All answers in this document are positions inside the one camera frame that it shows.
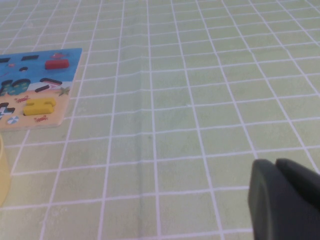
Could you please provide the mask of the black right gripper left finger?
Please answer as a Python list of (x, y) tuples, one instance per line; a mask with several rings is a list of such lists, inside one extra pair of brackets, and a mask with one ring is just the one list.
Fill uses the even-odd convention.
[(248, 207), (256, 240), (318, 240), (320, 199), (304, 199), (267, 159), (252, 163)]

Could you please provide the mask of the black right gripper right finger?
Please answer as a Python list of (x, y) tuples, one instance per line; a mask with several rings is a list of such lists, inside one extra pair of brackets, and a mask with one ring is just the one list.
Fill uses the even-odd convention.
[(287, 158), (278, 158), (275, 165), (302, 198), (320, 199), (319, 174)]

